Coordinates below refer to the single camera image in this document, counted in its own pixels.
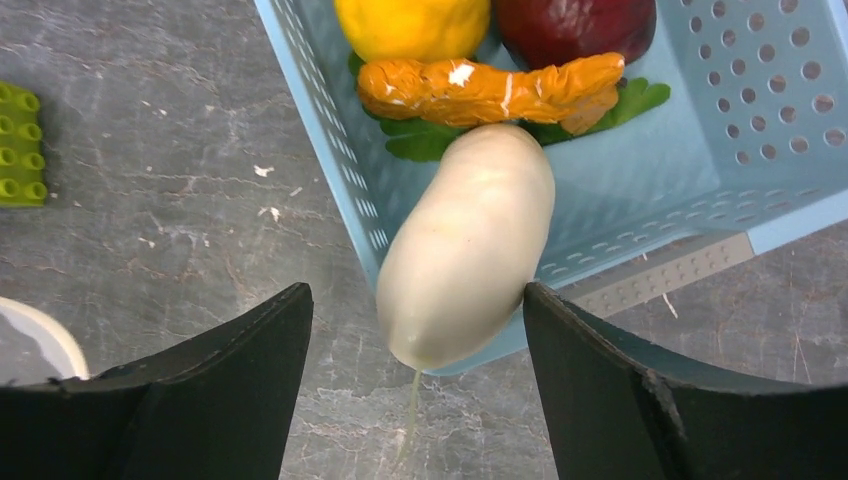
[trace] orange toy vegetable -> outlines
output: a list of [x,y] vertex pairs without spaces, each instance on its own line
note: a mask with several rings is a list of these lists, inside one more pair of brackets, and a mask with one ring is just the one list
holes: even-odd
[[429,64],[380,60],[359,70],[357,92],[370,112],[420,117],[453,127],[524,119],[580,134],[618,102],[624,57],[605,53],[532,72],[508,72],[465,59]]

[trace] light blue plastic basket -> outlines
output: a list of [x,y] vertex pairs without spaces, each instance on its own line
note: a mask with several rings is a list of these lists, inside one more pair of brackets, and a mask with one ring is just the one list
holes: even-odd
[[[372,289],[437,164],[399,161],[367,117],[331,0],[256,0]],[[626,76],[671,100],[548,147],[557,206],[538,277],[553,288],[672,241],[697,242],[569,292],[604,316],[848,218],[848,15],[841,0],[660,0]],[[480,58],[514,68],[490,39]],[[455,374],[525,348],[520,314]]]

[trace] lego stud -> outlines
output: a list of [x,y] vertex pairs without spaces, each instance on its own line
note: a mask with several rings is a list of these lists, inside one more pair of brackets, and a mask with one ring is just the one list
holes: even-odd
[[15,151],[8,147],[0,147],[0,167],[11,167],[15,164],[18,156]]
[[41,129],[34,123],[27,123],[18,128],[18,135],[26,140],[37,142],[41,140]]
[[44,157],[37,153],[28,153],[21,159],[21,165],[28,170],[43,170]]
[[47,198],[47,187],[41,182],[33,182],[24,188],[24,196],[30,200],[44,200]]
[[0,115],[0,135],[12,133],[13,128],[15,128],[15,124],[12,123],[12,119],[7,116]]
[[18,108],[30,113],[35,113],[41,108],[41,102],[38,101],[35,95],[29,92],[18,95],[15,98],[15,103],[18,105]]
[[14,197],[18,194],[18,190],[20,190],[18,182],[12,180],[11,178],[4,178],[0,180],[0,198]]

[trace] plastic fruit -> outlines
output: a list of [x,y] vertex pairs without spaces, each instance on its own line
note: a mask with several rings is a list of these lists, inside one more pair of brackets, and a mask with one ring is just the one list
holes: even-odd
[[353,51],[366,62],[470,57],[489,28],[490,0],[334,0]]
[[607,52],[632,63],[651,46],[655,0],[494,0],[503,43],[530,69]]

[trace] yellow toy lemon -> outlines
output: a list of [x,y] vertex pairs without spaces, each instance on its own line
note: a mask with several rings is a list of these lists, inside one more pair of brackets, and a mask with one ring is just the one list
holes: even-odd
[[366,62],[469,57],[486,36],[490,1],[334,0],[342,32]]

